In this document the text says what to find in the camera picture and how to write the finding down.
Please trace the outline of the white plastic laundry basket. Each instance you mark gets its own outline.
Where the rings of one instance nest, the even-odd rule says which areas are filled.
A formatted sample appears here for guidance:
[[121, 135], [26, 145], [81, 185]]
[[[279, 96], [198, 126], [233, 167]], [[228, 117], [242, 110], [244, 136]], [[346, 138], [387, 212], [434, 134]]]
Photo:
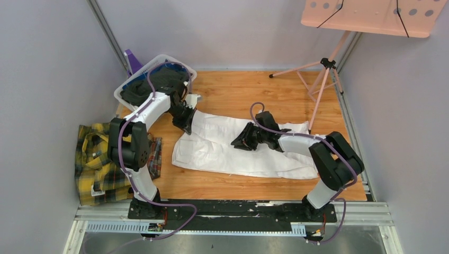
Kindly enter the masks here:
[[124, 83], [122, 83], [121, 85], [118, 86], [118, 88], [114, 91], [114, 97], [126, 108], [128, 108], [131, 111], [135, 111], [138, 107], [134, 106], [130, 103], [128, 103], [127, 101], [125, 101], [122, 96], [121, 96], [121, 92], [134, 80], [138, 80], [138, 79], [144, 79], [146, 78], [147, 72], [149, 70], [152, 70], [154, 67], [158, 66], [159, 64], [163, 64], [165, 62], [176, 62], [179, 64], [182, 64], [191, 74], [191, 84], [189, 85], [189, 89], [192, 90], [193, 89], [193, 81], [196, 79], [197, 77], [197, 72], [192, 69], [190, 66], [188, 66], [187, 64], [182, 63], [180, 60], [177, 60], [174, 57], [168, 56], [166, 54], [159, 54], [157, 56], [155, 56], [152, 60], [150, 60], [148, 63], [146, 63], [145, 65], [143, 65], [143, 67], [137, 71], [136, 73], [134, 73], [132, 76], [130, 76]]

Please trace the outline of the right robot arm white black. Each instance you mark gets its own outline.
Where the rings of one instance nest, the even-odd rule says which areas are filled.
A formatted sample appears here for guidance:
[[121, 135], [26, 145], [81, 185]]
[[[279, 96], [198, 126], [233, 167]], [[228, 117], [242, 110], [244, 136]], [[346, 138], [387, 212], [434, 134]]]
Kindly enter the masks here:
[[278, 152], [297, 153], [312, 159], [320, 180], [303, 198], [302, 213], [309, 221], [321, 217], [323, 207], [344, 188], [355, 184], [365, 169], [363, 161], [341, 133], [310, 135], [280, 129], [269, 111], [256, 114], [231, 142], [234, 148], [246, 151], [256, 150], [259, 144], [266, 144]]

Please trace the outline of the white long sleeve shirt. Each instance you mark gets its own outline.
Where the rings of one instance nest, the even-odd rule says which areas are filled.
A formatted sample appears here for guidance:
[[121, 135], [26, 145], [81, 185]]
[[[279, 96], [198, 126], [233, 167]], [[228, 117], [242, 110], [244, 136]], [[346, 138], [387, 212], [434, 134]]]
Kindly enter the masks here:
[[231, 142], [247, 123], [247, 119], [196, 111], [192, 133], [184, 133], [174, 145], [172, 164], [185, 169], [250, 177], [298, 180], [318, 177], [313, 160], [308, 156], [281, 153], [266, 144], [259, 144], [255, 151], [234, 148]]

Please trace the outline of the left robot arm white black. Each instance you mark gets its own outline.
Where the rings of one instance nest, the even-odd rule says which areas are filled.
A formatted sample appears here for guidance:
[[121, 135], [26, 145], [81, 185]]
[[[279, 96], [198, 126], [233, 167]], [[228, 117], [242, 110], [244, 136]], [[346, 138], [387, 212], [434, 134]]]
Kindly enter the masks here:
[[107, 156], [125, 174], [135, 200], [150, 219], [161, 215], [162, 204], [147, 165], [150, 157], [148, 130], [163, 114], [169, 113], [174, 126], [191, 134], [193, 116], [200, 98], [198, 94], [182, 97], [170, 88], [152, 92], [134, 112], [110, 122]]

